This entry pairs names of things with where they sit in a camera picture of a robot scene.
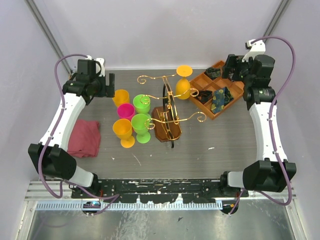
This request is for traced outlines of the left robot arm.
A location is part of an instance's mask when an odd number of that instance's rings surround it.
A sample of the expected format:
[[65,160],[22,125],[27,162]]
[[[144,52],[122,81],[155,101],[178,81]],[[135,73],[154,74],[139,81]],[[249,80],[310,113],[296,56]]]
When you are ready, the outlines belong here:
[[46,190],[60,199],[62,192],[55,193],[46,177],[58,179],[82,190],[88,198],[97,198],[101,191],[98,176],[77,165],[77,161],[67,152],[69,140],[76,121],[94,98],[115,96],[115,75],[106,77],[105,59],[78,54],[76,72],[65,84],[56,81],[60,93],[60,103],[54,118],[40,139],[28,147],[28,154]]

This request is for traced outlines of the green wine glass back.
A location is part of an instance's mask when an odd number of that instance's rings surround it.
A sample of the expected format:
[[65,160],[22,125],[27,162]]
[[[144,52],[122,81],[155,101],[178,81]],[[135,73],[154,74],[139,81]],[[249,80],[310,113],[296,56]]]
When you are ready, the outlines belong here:
[[148,114],[151,108],[151,100],[145,94],[136,95],[133,98],[133,106],[137,114]]

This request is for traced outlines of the gold wire glass rack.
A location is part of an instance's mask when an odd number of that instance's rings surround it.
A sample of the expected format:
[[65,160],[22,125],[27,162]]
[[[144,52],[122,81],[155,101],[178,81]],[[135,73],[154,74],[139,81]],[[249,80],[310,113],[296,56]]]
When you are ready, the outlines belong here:
[[152,77],[148,75],[140,75],[137,77],[137,82],[141,85],[147,82],[147,79],[161,79],[163,81],[163,88],[162,88],[162,97],[155,97],[152,95],[142,95],[140,98],[140,102],[142,104],[148,104],[151,101],[144,99],[145,97],[149,97],[156,100],[162,100],[162,107],[161,111],[157,114],[158,117],[150,117],[144,125],[149,129],[153,130],[156,128],[156,124],[159,123],[164,130],[164,134],[166,140],[171,143],[171,148],[175,147],[175,141],[179,139],[178,136],[174,136],[173,129],[177,127],[180,129],[180,123],[184,121],[190,120],[192,117],[197,116],[197,121],[203,123],[207,120],[207,116],[202,111],[196,111],[188,118],[180,118],[178,115],[177,107],[175,100],[178,97],[181,97],[183,94],[189,93],[190,97],[196,97],[199,95],[199,91],[196,88],[190,88],[184,91],[182,94],[174,94],[172,87],[169,83],[168,78],[170,75],[163,75],[158,77]]

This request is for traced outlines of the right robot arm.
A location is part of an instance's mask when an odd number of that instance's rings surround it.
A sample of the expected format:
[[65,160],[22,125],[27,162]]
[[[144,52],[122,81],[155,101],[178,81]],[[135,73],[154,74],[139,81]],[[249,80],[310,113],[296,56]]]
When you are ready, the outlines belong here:
[[277,124],[276,92],[269,85],[275,60],[264,54],[250,57],[230,54],[222,77],[244,84],[243,99],[252,118],[256,139],[256,161],[242,171],[225,171],[219,191],[231,197],[237,189],[282,192],[297,172],[289,162],[280,140]]

